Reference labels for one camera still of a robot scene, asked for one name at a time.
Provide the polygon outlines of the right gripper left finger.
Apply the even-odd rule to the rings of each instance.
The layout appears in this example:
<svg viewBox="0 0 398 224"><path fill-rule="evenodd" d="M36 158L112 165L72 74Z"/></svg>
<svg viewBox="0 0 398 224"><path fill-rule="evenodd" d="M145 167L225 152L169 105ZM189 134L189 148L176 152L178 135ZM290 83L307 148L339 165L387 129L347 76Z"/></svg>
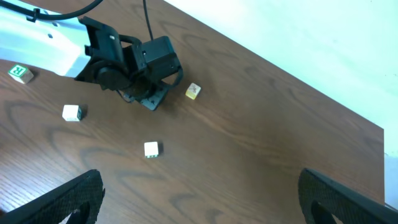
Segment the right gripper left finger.
<svg viewBox="0 0 398 224"><path fill-rule="evenodd" d="M1 217L1 223L95 224L105 195L98 170L92 169Z"/></svg>

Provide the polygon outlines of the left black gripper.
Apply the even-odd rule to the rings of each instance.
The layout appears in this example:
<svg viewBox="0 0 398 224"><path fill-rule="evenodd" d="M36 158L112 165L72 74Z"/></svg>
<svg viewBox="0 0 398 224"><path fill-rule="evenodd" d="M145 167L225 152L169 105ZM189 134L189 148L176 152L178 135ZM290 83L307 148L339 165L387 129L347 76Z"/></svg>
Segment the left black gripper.
<svg viewBox="0 0 398 224"><path fill-rule="evenodd" d="M144 43L128 35L119 38L130 43L123 48L131 82L122 89L123 97L154 111L183 78L183 68L172 43L167 36Z"/></svg>

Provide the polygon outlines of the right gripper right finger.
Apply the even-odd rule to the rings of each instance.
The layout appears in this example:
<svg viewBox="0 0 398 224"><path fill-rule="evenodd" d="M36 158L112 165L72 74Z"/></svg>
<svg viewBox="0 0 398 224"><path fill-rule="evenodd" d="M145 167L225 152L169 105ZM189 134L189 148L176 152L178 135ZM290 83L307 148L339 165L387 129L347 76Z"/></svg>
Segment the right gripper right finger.
<svg viewBox="0 0 398 224"><path fill-rule="evenodd" d="M298 199L306 223L397 223L397 212L312 169L298 178Z"/></svg>

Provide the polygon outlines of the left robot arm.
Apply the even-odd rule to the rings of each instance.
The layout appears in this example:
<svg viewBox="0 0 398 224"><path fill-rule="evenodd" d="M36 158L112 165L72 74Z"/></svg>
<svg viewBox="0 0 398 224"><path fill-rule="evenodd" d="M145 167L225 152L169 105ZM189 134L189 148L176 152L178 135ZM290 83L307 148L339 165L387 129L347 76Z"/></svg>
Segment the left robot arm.
<svg viewBox="0 0 398 224"><path fill-rule="evenodd" d="M167 36L148 42L86 17L99 4L59 14L22 1L1 1L1 59L116 91L154 111L183 78Z"/></svg>

